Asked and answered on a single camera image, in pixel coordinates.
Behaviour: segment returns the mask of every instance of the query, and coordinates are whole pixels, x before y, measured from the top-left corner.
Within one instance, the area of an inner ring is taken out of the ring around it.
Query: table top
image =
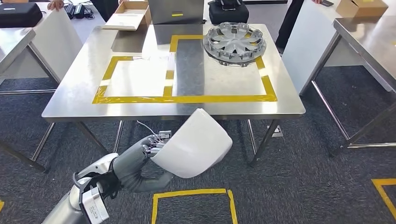
[[[337,32],[364,60],[396,88],[396,16],[378,18],[337,18]]]
[[[269,32],[267,49],[246,67],[221,65],[202,37],[211,24],[96,27],[52,96],[49,122],[178,119],[197,108],[216,119],[297,118],[305,108]]]
[[[0,28],[0,74],[34,38],[32,28]]]

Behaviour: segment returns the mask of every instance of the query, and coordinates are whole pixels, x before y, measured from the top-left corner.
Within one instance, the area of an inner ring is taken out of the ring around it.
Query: person's hand
[[[57,11],[59,11],[61,8],[63,8],[63,6],[64,6],[63,0],[51,0],[51,2],[49,2],[49,4],[47,5],[47,9],[49,10],[56,9]]]

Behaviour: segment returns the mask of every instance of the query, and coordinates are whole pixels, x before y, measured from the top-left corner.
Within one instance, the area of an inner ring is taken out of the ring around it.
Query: metal frame
[[[120,144],[120,138],[121,138],[121,132],[122,132],[122,127],[123,126],[124,126],[124,121],[121,120],[120,124],[118,126],[117,135],[115,136],[115,143],[114,143],[113,153],[116,153],[117,150],[118,150],[118,145]]]
[[[363,126],[358,132],[353,134],[352,136],[349,136],[343,125],[341,124],[340,120],[337,118],[335,112],[331,108],[330,104],[327,102],[325,96],[323,95],[322,91],[319,89],[318,84],[315,82],[316,77],[326,64],[327,60],[329,59],[330,55],[333,53],[334,49],[336,48],[337,44],[340,42],[342,36],[336,32],[330,41],[329,45],[327,46],[326,50],[324,51],[323,55],[319,59],[318,63],[316,64],[313,72],[311,73],[308,81],[305,83],[303,89],[300,92],[300,96],[303,96],[304,93],[306,92],[309,84],[312,84],[314,87],[315,91],[318,93],[320,99],[322,102],[325,104],[328,112],[332,116],[334,122],[336,123],[338,129],[341,131],[342,135],[345,138],[345,143],[343,143],[338,149],[333,150],[330,152],[331,156],[337,155],[341,149],[343,148],[368,148],[368,147],[396,147],[396,142],[389,142],[389,143],[372,143],[372,144],[358,144],[356,143],[361,137],[363,137],[365,134],[367,134],[369,131],[371,131],[373,128],[375,128],[381,121],[389,117],[391,114],[393,114],[396,111],[396,102],[393,103],[390,107],[385,109],[383,112],[378,114],[374,119],[372,119],[370,122],[368,122],[365,126]]]
[[[51,71],[48,66],[44,63],[42,59],[35,53],[34,47],[32,47],[30,44],[27,45],[26,47],[28,51],[31,53],[33,58],[38,62],[40,67],[44,70],[44,72],[48,75],[49,78],[51,78],[53,81],[56,83],[60,83],[60,80],[58,80],[53,74],[54,72]],[[42,94],[42,93],[54,93],[56,90],[51,89],[51,90],[15,90],[15,91],[0,91],[0,96],[9,96],[9,95],[24,95],[24,94]],[[21,160],[22,162],[30,165],[31,167],[37,169],[40,172],[45,171],[45,167],[40,165],[37,162],[37,159],[44,148],[45,142],[47,141],[48,137],[51,134],[52,129],[54,128],[55,123],[50,123],[47,130],[45,131],[44,136],[42,137],[40,143],[37,146],[37,149],[33,153],[32,158],[28,158],[22,153],[15,151],[12,149],[8,144],[5,142],[0,141],[0,150],[5,151],[6,153],[12,155],[13,157]],[[89,139],[91,139],[94,143],[96,143],[99,146],[99,150],[102,154],[108,154],[109,152],[106,150],[106,148],[102,145],[100,141],[96,139],[96,137],[93,135],[93,133],[89,130],[87,126],[85,126],[82,122],[77,122],[76,123],[77,127],[86,135]]]
[[[255,142],[255,137],[253,135],[252,124],[250,123],[249,119],[246,120],[248,132],[249,132],[249,136],[250,136],[250,142],[252,143],[252,148],[253,148],[253,153],[254,153],[254,157],[253,157],[252,161],[249,162],[250,166],[253,167],[256,164],[256,162],[260,160],[262,153],[264,152],[266,146],[269,143],[269,140],[272,138],[272,135],[274,134],[274,132],[276,130],[276,127],[278,127],[279,121],[280,120],[277,120],[277,119],[271,120],[269,128],[267,129],[267,131],[264,134],[264,138],[261,141],[260,146],[257,148],[256,142]]]

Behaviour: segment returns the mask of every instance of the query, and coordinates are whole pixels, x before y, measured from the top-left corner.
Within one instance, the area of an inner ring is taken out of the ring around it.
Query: white robot casing
[[[232,144],[217,121],[197,109],[151,160],[181,178],[191,178],[221,161]]]

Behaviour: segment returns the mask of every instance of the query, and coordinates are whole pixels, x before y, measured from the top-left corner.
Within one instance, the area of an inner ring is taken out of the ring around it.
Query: cardboard box
[[[139,25],[149,26],[150,23],[151,14],[147,1],[123,1],[103,29],[137,30]]]
[[[341,0],[336,12],[342,17],[381,17],[388,9],[382,0]]]

